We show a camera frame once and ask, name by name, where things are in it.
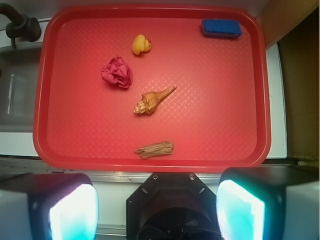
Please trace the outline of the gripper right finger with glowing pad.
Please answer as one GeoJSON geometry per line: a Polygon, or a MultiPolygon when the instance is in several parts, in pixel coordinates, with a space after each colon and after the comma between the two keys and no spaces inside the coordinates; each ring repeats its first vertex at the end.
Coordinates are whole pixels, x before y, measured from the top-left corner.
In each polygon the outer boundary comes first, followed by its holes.
{"type": "Polygon", "coordinates": [[[320,170],[230,167],[219,180],[216,214],[225,240],[318,240],[320,170]]]}

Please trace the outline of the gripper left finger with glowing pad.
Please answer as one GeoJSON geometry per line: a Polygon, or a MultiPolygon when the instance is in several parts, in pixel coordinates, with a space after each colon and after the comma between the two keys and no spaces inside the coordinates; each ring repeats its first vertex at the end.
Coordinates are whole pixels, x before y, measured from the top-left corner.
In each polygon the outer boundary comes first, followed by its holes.
{"type": "Polygon", "coordinates": [[[2,240],[93,240],[99,200],[84,173],[0,176],[2,240]]]}

